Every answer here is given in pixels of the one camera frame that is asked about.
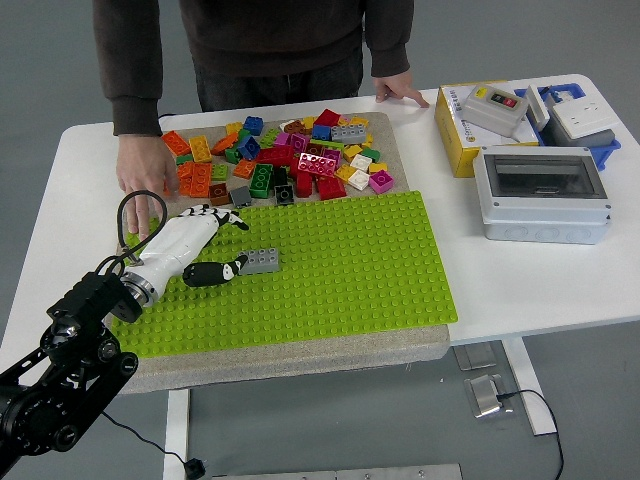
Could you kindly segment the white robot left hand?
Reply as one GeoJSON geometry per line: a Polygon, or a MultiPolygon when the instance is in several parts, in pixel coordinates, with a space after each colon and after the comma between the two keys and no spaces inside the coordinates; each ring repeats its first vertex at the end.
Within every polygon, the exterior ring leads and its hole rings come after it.
{"type": "Polygon", "coordinates": [[[196,257],[225,224],[243,230],[249,226],[239,214],[208,205],[185,210],[169,220],[140,256],[139,265],[128,266],[124,285],[142,306],[151,306],[164,294],[168,281],[180,276],[190,287],[226,283],[237,276],[248,261],[245,254],[228,263],[198,262],[196,257]]]}

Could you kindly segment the person's right hand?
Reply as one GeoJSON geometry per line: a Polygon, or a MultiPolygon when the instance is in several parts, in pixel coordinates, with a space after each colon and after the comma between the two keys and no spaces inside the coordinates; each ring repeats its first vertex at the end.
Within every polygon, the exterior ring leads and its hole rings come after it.
{"type": "MultiPolygon", "coordinates": [[[[118,137],[116,176],[126,194],[149,191],[162,195],[179,188],[176,163],[171,151],[159,136],[124,134],[118,137]]],[[[130,233],[140,240],[149,236],[149,200],[137,195],[126,204],[126,219],[130,233]]]]}

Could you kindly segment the person's left hand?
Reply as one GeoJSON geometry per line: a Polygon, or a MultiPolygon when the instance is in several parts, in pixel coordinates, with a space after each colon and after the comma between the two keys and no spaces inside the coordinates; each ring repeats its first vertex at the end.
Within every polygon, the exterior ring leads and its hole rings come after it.
{"type": "Polygon", "coordinates": [[[373,77],[372,81],[377,103],[390,99],[401,100],[408,98],[416,102],[420,108],[430,107],[429,102],[421,92],[413,87],[410,70],[392,76],[373,77]]]}

